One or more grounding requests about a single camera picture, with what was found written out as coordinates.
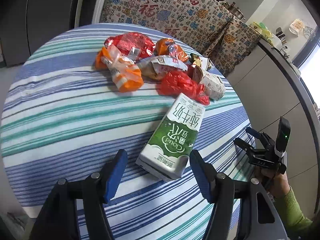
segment orange plastic bag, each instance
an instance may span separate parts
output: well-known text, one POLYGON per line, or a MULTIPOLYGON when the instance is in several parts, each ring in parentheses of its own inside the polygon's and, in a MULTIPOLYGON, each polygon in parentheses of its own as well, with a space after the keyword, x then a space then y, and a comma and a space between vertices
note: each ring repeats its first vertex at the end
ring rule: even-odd
POLYGON ((163 38, 156 43, 156 51, 158 55, 169 55, 175 57, 182 62, 186 62, 189 59, 187 53, 183 49, 175 44, 174 40, 171 38, 163 38))
POLYGON ((108 68, 112 81, 119 92, 131 92, 138 90, 143 85, 141 71, 132 60, 121 56, 119 49, 111 44, 96 56, 95 67, 97 70, 108 68))
POLYGON ((203 105, 209 105, 209 97, 204 93, 204 85, 197 84, 182 71, 171 71, 162 79, 160 94, 177 96, 180 93, 198 101, 203 105))

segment snack pile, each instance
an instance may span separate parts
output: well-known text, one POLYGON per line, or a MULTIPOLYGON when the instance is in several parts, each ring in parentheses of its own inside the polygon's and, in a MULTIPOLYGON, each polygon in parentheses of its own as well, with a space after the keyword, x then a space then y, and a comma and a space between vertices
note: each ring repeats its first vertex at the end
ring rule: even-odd
POLYGON ((154 45, 149 37, 137 32, 109 37, 96 57, 95 67, 110 70, 119 92, 138 90, 144 84, 141 75, 161 81, 161 95, 183 93, 203 105, 210 104, 209 97, 218 100, 225 92, 218 75, 206 71, 213 67, 212 62, 195 54, 189 57, 171 38, 154 45))

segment person's hand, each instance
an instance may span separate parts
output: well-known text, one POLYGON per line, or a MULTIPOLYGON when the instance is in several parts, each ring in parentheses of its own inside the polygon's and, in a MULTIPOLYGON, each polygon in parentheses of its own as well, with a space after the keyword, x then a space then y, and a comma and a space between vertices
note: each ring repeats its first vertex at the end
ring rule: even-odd
MULTIPOLYGON (((273 178, 275 171, 261 168, 256 166, 254 170, 256 178, 262 182, 263 176, 268 178, 273 178)), ((290 186, 288 183, 287 173, 285 172, 283 175, 281 173, 277 173, 273 179, 273 184, 271 184, 269 192, 275 198, 285 197, 290 191, 290 186)))

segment red foil package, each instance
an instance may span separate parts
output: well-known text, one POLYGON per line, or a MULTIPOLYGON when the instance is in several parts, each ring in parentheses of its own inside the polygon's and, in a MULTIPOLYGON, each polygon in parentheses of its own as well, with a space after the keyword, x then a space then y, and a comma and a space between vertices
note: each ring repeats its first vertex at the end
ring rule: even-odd
POLYGON ((111 44, 114 44, 121 53, 134 61, 150 57, 156 47, 148 36, 136 32, 109 37, 104 42, 106 48, 111 44))
POLYGON ((197 84, 182 71, 171 71, 162 79, 160 94, 165 96, 177 96, 180 93, 198 101, 203 105, 209 105, 209 97, 204 93, 204 85, 197 84))

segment food container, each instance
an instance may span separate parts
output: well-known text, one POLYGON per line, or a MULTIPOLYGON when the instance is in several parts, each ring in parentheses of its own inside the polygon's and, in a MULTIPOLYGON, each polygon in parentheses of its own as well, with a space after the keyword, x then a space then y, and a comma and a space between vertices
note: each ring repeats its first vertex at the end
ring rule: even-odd
POLYGON ((199 66, 196 66, 192 80, 198 84, 204 84, 204 93, 213 100, 219 100, 226 92, 226 88, 218 75, 209 73, 199 66))
POLYGON ((139 154, 136 164, 164 181, 181 178, 204 111, 204 106, 181 93, 139 154))

